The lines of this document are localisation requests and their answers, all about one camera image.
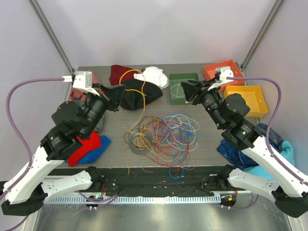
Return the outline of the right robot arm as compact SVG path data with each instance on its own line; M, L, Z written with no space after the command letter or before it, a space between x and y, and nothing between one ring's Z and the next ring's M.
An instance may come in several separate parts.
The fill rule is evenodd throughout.
M268 135L246 120L250 108L244 98L231 94L222 99L219 84L213 80L188 80L181 83L186 101L201 104L222 137L236 150L256 161L273 178L266 179L227 165L219 173L218 186L249 190L272 201L283 213L298 218L308 210L308 177L289 163L269 143Z

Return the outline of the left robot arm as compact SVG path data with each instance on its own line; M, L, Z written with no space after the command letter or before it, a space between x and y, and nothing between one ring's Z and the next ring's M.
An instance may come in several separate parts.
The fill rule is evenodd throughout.
M90 138L106 110L118 111L125 86L93 86L103 93L88 93L85 109L68 101L51 116L55 126L41 140L32 157L32 165L25 166L28 172L23 179L13 178L0 183L0 192L5 196L1 205L4 215L28 216L55 197L80 190L97 192L102 188L103 178L95 167L59 180L44 181L49 173L81 148L81 140Z

